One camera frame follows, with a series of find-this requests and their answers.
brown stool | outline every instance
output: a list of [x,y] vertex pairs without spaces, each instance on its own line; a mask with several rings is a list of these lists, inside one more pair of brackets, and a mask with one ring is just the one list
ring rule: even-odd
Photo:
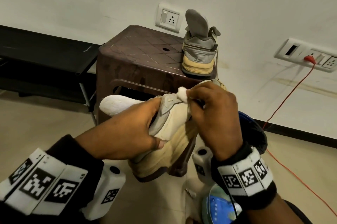
[[[119,94],[122,87],[152,94],[176,93],[180,86],[191,88],[210,77],[186,77],[181,71],[184,39],[141,26],[129,26],[99,48],[96,65],[97,102]],[[110,117],[99,110],[98,123]],[[182,177],[196,139],[190,141],[180,158],[167,172]]]

hand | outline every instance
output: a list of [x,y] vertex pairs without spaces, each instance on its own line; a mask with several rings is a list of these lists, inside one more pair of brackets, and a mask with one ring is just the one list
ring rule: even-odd
[[187,90],[187,97],[201,99],[204,109],[189,100],[193,120],[200,137],[219,161],[230,158],[242,145],[242,134],[235,95],[212,82]]
[[131,159],[149,150],[160,149],[164,141],[149,135],[152,118],[161,98],[135,104],[75,140],[98,159]]

red cable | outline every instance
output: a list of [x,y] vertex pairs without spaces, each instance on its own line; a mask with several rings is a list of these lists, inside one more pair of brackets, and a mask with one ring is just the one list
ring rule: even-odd
[[[275,115],[275,113],[280,109],[280,107],[283,105],[283,103],[289,98],[289,96],[293,93],[293,91],[295,91],[295,89],[303,82],[303,80],[305,80],[310,73],[313,71],[313,69],[315,68],[316,65],[316,61],[312,56],[306,56],[304,58],[304,60],[309,61],[313,64],[311,70],[309,71],[309,73],[301,80],[298,82],[298,84],[294,87],[294,89],[288,94],[288,96],[282,101],[282,103],[280,104],[280,106],[275,110],[275,112],[272,114],[272,116],[265,122],[265,124],[262,127],[262,130],[265,129],[266,125],[268,124],[268,121],[272,119],[272,117]],[[295,176],[304,186],[306,186],[307,189],[309,189],[311,192],[313,192],[313,194],[315,196],[317,196],[333,213],[334,215],[337,217],[337,214],[334,212],[334,210],[330,207],[330,205],[327,204],[326,201],[324,201],[320,196],[318,196],[318,194],[316,194],[307,184],[304,183],[304,181],[302,181],[296,174],[293,173],[293,171],[291,171],[288,167],[286,167],[284,164],[282,164],[280,161],[278,161],[278,159],[276,157],[274,157],[274,155],[272,153],[270,153],[270,151],[267,149],[268,153],[272,156],[272,158],[275,159],[276,162],[278,162],[281,166],[283,166],[285,169],[287,169],[293,176]]]

floor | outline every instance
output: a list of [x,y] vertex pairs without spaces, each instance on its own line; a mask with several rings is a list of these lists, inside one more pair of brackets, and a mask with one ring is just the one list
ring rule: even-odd
[[[0,91],[0,180],[5,179],[37,147],[48,149],[65,134],[77,136],[93,126],[84,105],[42,97],[19,98]],[[337,149],[267,133],[268,149],[318,195],[337,210]],[[196,149],[202,145],[200,138]],[[313,223],[337,223],[337,218],[307,188],[281,167],[268,153],[263,155],[273,171],[280,195],[297,205]],[[163,175],[150,183],[139,183],[126,161],[115,164],[126,174],[109,213],[101,223],[180,224],[199,218],[200,199],[208,188],[196,175],[193,162],[182,178]],[[185,188],[197,192],[192,199]]]

person's right hand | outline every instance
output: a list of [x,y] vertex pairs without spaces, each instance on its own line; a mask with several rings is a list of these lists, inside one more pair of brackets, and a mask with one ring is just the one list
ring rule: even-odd
[[242,145],[242,134],[235,95],[212,82],[205,82],[187,90],[187,97],[201,99],[204,109],[189,99],[193,120],[200,137],[218,161],[234,155]]

